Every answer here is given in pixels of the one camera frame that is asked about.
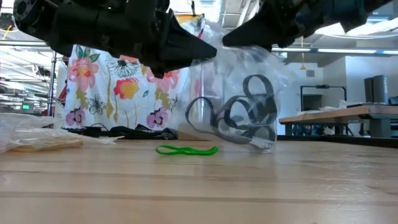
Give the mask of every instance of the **plastic bag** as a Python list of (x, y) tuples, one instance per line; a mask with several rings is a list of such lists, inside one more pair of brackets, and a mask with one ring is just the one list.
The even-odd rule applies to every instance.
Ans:
[(296, 74), (260, 47), (223, 47), (225, 34), (206, 22), (202, 39), (217, 48), (217, 56), (190, 67), (172, 123), (200, 139), (269, 149), (277, 138), (280, 92)]
[(29, 114), (0, 113), (0, 152), (34, 152), (77, 147), (83, 143), (114, 144), (117, 138), (95, 139), (62, 129), (40, 128), (61, 119)]

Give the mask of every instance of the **wooden board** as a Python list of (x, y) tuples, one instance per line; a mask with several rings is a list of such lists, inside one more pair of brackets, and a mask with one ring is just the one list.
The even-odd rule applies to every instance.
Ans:
[(357, 106), (354, 108), (340, 109), (321, 113), (302, 114), (289, 118), (279, 119), (280, 124), (299, 123), (299, 122), (319, 122), (319, 123), (350, 123), (358, 122), (359, 115), (364, 114), (389, 114), (397, 115), (398, 106)]
[(160, 156), (159, 144), (0, 154), (1, 224), (396, 223), (398, 151), (280, 142), (273, 154), (226, 148)]

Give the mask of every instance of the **orange flower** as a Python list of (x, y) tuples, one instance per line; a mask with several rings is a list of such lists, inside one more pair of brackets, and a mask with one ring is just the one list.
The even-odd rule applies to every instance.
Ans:
[(136, 78), (127, 78), (125, 80), (118, 80), (113, 91), (115, 95), (119, 95), (120, 99), (132, 99), (138, 92), (139, 85)]

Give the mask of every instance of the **floral curtain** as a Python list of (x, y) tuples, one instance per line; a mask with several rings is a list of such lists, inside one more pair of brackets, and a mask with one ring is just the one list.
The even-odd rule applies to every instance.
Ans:
[[(182, 27), (200, 35), (204, 17), (180, 17)], [(155, 78), (136, 58), (76, 45), (69, 58), (64, 128), (103, 124), (107, 128), (142, 124), (170, 127), (169, 118), (189, 68)]]

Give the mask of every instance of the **black cable on table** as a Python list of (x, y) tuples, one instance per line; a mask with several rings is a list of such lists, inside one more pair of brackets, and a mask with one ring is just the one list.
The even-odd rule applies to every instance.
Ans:
[[(259, 79), (266, 88), (266, 93), (252, 94), (249, 89), (249, 82), (252, 78)], [(212, 134), (225, 141), (235, 144), (252, 144), (254, 137), (266, 139), (274, 142), (276, 139), (276, 133), (272, 129), (272, 124), (277, 118), (278, 110), (274, 99), (274, 89), (272, 83), (264, 75), (250, 75), (243, 81), (243, 92), (244, 95), (232, 96), (220, 109), (216, 111), (213, 103), (208, 97), (200, 96), (195, 98), (187, 106), (185, 112), (185, 119), (187, 123), (197, 132), (203, 134)], [(196, 128), (189, 119), (189, 113), (193, 105), (198, 100), (204, 100), (210, 108), (210, 127), (211, 131), (205, 131)], [(248, 114), (250, 123), (249, 124), (237, 124), (234, 119), (231, 118), (231, 110), (235, 103), (240, 103), (244, 106), (246, 113)], [(229, 128), (243, 131), (241, 134), (224, 134), (220, 131), (220, 121), (224, 121)], [(268, 132), (267, 136), (256, 136), (260, 129), (265, 129)]]

